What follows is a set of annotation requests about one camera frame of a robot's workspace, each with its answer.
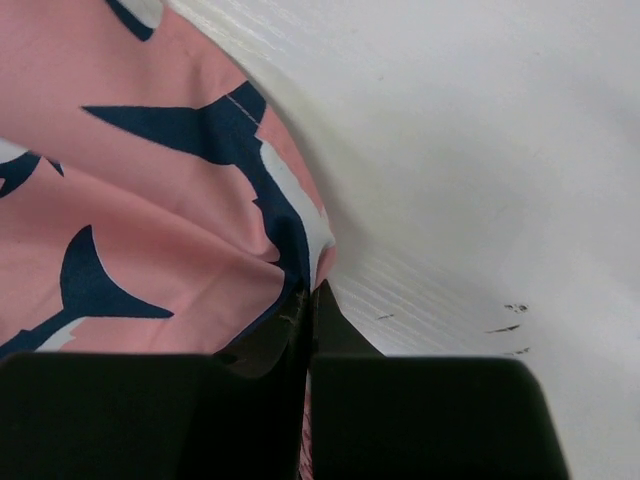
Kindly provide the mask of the pink shark print shorts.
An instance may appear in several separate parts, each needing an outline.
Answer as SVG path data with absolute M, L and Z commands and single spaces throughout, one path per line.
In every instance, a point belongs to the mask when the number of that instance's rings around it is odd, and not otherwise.
M 274 108 L 161 1 L 1 5 L 1 364 L 212 355 L 335 261 Z

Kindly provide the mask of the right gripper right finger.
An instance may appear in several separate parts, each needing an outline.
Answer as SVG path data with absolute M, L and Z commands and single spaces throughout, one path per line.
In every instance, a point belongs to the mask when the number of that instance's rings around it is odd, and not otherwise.
M 510 357 L 386 356 L 313 300 L 311 458 L 317 479 L 565 479 L 539 382 Z

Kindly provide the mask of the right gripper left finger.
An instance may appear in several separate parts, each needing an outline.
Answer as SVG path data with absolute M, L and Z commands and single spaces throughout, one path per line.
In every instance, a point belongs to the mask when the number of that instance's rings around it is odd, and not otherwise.
M 20 354 L 1 364 L 5 479 L 294 479 L 309 296 L 212 355 Z

